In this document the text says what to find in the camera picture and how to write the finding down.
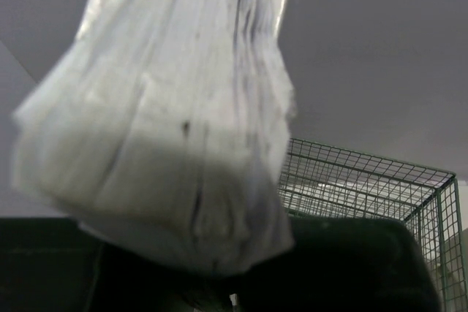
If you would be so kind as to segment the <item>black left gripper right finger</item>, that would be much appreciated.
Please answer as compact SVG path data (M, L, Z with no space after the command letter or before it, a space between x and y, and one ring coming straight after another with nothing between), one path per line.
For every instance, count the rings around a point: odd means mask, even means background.
M290 220L292 250L229 279L243 311L440 311L420 246L401 222Z

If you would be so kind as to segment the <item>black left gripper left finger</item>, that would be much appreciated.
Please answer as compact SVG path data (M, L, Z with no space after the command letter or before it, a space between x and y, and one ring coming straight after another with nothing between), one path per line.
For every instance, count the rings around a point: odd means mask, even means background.
M1 219L2 311L182 311L141 257L65 218Z

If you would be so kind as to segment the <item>Canon manual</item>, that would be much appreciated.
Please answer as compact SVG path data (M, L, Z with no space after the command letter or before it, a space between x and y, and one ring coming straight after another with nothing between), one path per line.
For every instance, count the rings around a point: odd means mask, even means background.
M227 276L290 250L287 0L88 0L13 114L12 187L161 265Z

